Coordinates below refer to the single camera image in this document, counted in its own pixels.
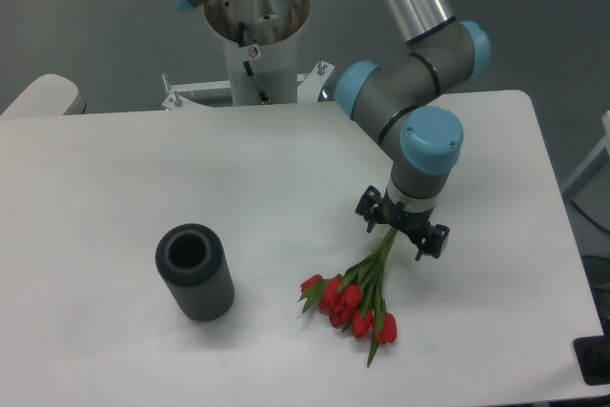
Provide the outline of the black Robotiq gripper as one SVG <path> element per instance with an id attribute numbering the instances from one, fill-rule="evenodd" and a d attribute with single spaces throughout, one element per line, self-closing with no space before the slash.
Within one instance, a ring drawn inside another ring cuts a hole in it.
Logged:
<path id="1" fill-rule="evenodd" d="M 432 225 L 429 220 L 433 212 L 407 211 L 402 201 L 394 203 L 389 196 L 382 197 L 380 191 L 370 185 L 358 200 L 355 212 L 366 222 L 366 232 L 370 233 L 376 225 L 388 224 L 406 234 L 417 246 L 415 261 L 429 256 L 439 259 L 450 234 L 444 225 Z"/>

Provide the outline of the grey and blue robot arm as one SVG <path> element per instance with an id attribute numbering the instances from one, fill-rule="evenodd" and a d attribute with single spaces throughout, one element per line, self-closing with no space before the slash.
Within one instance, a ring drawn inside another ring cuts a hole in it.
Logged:
<path id="1" fill-rule="evenodd" d="M 316 101 L 298 80 L 296 37 L 310 0 L 171 0 L 179 10 L 203 9 L 223 40 L 229 88 L 236 106 Z M 446 0 L 387 0 L 408 53 L 384 70 L 363 60 L 338 78 L 335 101 L 390 157 L 384 191 L 369 188 L 356 212 L 369 227 L 386 224 L 406 234 L 419 255 L 439 257 L 449 235 L 431 222 L 463 128 L 435 101 L 480 73 L 491 46 L 476 23 L 458 21 Z"/>

